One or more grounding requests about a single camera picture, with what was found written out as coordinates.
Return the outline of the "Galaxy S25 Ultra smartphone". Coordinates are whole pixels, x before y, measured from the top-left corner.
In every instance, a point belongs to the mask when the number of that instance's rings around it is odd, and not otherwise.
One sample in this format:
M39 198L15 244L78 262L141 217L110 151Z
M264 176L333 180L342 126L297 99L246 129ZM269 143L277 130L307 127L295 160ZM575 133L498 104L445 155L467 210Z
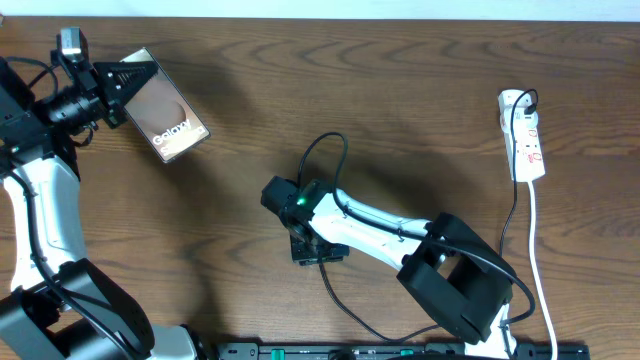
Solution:
M126 104L125 111L164 163L205 141L211 132L151 52L143 47L122 59L153 62L157 73Z

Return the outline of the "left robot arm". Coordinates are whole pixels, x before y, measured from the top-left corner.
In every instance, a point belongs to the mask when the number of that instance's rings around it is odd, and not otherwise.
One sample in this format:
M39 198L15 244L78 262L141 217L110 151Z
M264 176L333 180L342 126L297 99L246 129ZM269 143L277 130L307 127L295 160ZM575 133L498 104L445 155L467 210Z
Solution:
M152 324L88 258L78 209L76 136L125 119L125 104L158 72L152 61L90 63L56 49L42 72L71 79L37 99L1 62L1 181L15 219L17 261L1 302L2 340L23 359L208 359L184 325Z

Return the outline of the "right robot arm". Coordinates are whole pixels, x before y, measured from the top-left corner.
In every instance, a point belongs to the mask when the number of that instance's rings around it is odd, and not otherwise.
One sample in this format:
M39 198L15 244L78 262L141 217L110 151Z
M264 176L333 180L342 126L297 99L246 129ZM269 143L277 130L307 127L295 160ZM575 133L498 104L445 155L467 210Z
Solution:
M300 188L279 176L265 186L261 203L288 230L295 263L337 262L356 249L396 270L420 307L464 342L465 355L512 356L505 321L515 273L459 218L404 218L321 181Z

